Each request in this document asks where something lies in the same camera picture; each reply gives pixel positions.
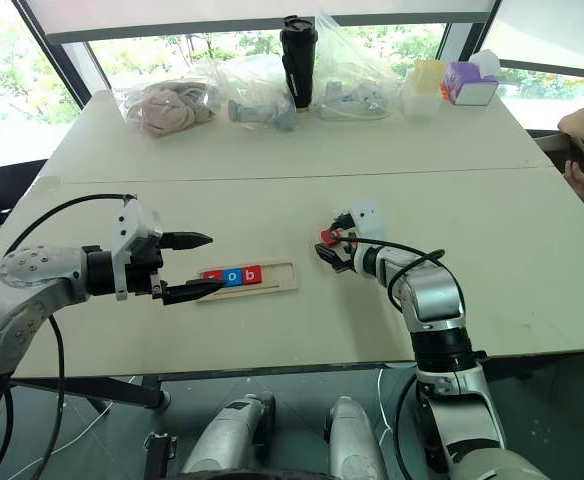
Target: black cable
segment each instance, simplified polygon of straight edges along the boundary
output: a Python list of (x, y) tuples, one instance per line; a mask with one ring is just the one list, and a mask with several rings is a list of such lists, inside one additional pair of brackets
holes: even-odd
[(54, 428), (52, 429), (50, 441), (47, 448), (45, 449), (45, 453), (43, 454), (43, 458), (41, 459), (39, 466), (32, 475), (32, 480), (38, 480), (41, 477), (41, 474), (43, 473), (48, 460), (50, 460), (50, 457), (52, 456), (54, 446), (56, 445), (56, 441), (59, 438), (61, 420), (63, 419), (63, 402), (65, 401), (65, 354), (63, 351), (63, 338), (61, 337), (61, 331), (59, 330), (59, 325), (56, 323), (54, 315), (50, 315), (48, 321), (52, 326), (52, 330), (54, 330), (54, 336), (56, 337), (56, 343), (59, 350), (59, 383), (56, 403), (56, 418), (54, 420)]
[(12, 440), (12, 430), (14, 429), (14, 402), (12, 401), (12, 390), (10, 387), (3, 392), (3, 399), (5, 401), (5, 433), (3, 434), (3, 443), (1, 443), (0, 450), (0, 465), (5, 457), (5, 452), (8, 451), (10, 440)]
[[(415, 255), (421, 255), (424, 256), (426, 255), (425, 252), (422, 252), (421, 250), (418, 250), (416, 248), (410, 247), (408, 245), (403, 245), (401, 243), (395, 243), (395, 242), (386, 242), (385, 240), (376, 240), (374, 238), (362, 238), (362, 237), (337, 237), (336, 235), (334, 235), (333, 232), (328, 232), (328, 235), (330, 235), (330, 237), (334, 240), (338, 240), (340, 242), (348, 242), (348, 243), (367, 243), (369, 245), (378, 245), (380, 247), (394, 247), (394, 248), (398, 248), (399, 250), (405, 250), (406, 252), (410, 252), (410, 253), (414, 253)], [(436, 257), (435, 258), (429, 258), (426, 260), (430, 260), (433, 264), (441, 267), (441, 268), (445, 268), (445, 270), (452, 276), (452, 279), (454, 280), (454, 283), (456, 283), (456, 288), (459, 290), (459, 298), (461, 299), (461, 305), (463, 306), (463, 310), (465, 311), (465, 297), (463, 296), (463, 290), (461, 289), (461, 284), (458, 282), (458, 280), (456, 279), (456, 277), (454, 276), (454, 274), (450, 271), (450, 269), (448, 267), (446, 267), (445, 265), (443, 265), (441, 262), (439, 262), (439, 258), (441, 258), (443, 255)], [(398, 305), (394, 299), (390, 299), (390, 302), (392, 302), (392, 305), (399, 310), (399, 312), (403, 312), (403, 310), (401, 309), (400, 305)]]
[(399, 280), (399, 278), (401, 278), (409, 270), (413, 269), (417, 265), (420, 265), (423, 262), (427, 262), (428, 260), (430, 260), (430, 261), (431, 260), (438, 260), (443, 255), (445, 255), (445, 250), (434, 250), (433, 252), (427, 253), (427, 254), (417, 258), (413, 262), (408, 263), (405, 267), (403, 267), (401, 270), (399, 270), (398, 272), (396, 272), (392, 276), (392, 278), (388, 282), (387, 292), (388, 292), (388, 298), (390, 299), (390, 303), (394, 306), (394, 308), (396, 308), (399, 312), (403, 313), (403, 309), (401, 308), (401, 305), (394, 299), (394, 295), (392, 294), (392, 290), (394, 290), (394, 285)]
[(74, 199), (69, 200), (69, 201), (67, 201), (65, 203), (62, 203), (61, 205), (57, 205), (56, 207), (54, 207), (49, 212), (44, 213), (43, 215), (41, 215), (34, 222), (32, 222), (25, 230), (23, 230), (23, 233), (21, 233), (21, 235), (19, 235), (16, 238), (16, 240), (14, 240), (14, 242), (12, 242), (12, 245), (10, 245), (10, 247), (7, 249), (7, 251), (5, 252), (5, 255), (7, 255), (8, 253), (16, 250), (17, 247), (21, 244), (21, 242), (23, 242), (23, 240), (25, 240), (25, 238), (30, 233), (32, 233), (32, 231), (36, 227), (38, 227), (39, 225), (41, 225), (48, 218), (50, 218), (52, 215), (54, 215), (55, 213), (60, 212), (61, 210), (66, 209), (68, 207), (71, 207), (72, 205), (76, 205), (77, 203), (87, 202), (89, 200), (113, 199), (113, 200), (124, 200), (125, 201), (125, 200), (129, 200), (131, 198), (136, 198), (136, 197), (134, 195), (130, 195), (128, 193), (97, 193), (97, 194), (94, 194), (94, 195), (86, 195), (84, 197), (74, 198)]
[(401, 407), (403, 407), (403, 403), (408, 395), (410, 387), (416, 380), (416, 374), (412, 374), (412, 377), (403, 385), (403, 390), (401, 390), (401, 394), (399, 395), (399, 400), (396, 402), (396, 412), (394, 413), (394, 429), (392, 430), (392, 440), (394, 442), (394, 454), (396, 455), (396, 461), (399, 464), (399, 469), (401, 470), (401, 474), (405, 480), (412, 480), (412, 476), (410, 472), (408, 472), (408, 468), (405, 466), (405, 461), (403, 460), (403, 454), (401, 453), (401, 444), (400, 444), (400, 436), (399, 436), (399, 420), (401, 419)]

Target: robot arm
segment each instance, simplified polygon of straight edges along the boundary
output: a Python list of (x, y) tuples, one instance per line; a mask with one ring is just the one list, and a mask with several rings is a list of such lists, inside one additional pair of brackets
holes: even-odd
[[(375, 278), (403, 314), (417, 364), (418, 416), (430, 468), (452, 479), (546, 478), (505, 450), (503, 429), (465, 328), (461, 290), (438, 261), (444, 252), (425, 255), (385, 242), (378, 207), (370, 201), (357, 202), (321, 236), (323, 243), (315, 246), (321, 259), (336, 272)], [(341, 247), (345, 259), (336, 251)]]
[(150, 294), (164, 305), (196, 300), (221, 288), (215, 279), (168, 286), (158, 270), (161, 249), (183, 250), (210, 243), (199, 233), (163, 233), (156, 213), (129, 199), (113, 229), (112, 252), (99, 246), (19, 248), (0, 262), (0, 400), (10, 376), (41, 324), (67, 305), (90, 295)]

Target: blue letter block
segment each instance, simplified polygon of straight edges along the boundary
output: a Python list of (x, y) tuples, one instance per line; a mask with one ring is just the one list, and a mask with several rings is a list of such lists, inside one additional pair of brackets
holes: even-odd
[(243, 269), (242, 268), (229, 268), (223, 270), (223, 280), (227, 283), (226, 287), (238, 287), (243, 285)]

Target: clear plastic bag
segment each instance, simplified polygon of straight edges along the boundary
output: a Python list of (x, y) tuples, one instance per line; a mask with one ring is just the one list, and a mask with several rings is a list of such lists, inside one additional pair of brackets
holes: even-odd
[(152, 137), (207, 122), (220, 110), (219, 89), (205, 77), (114, 90), (126, 123)]
[(285, 83), (281, 57), (252, 55), (233, 58), (220, 63), (217, 71), (230, 121), (247, 128), (296, 128), (294, 98)]
[(396, 105), (397, 76), (384, 61), (354, 44), (332, 17), (315, 17), (312, 110), (321, 118), (375, 120)]

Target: purple box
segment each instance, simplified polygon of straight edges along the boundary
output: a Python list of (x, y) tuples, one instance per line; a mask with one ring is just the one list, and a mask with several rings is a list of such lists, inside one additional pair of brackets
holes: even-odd
[(487, 105), (499, 82), (488, 75), (481, 78), (479, 67), (470, 62), (452, 62), (443, 78), (455, 105)]

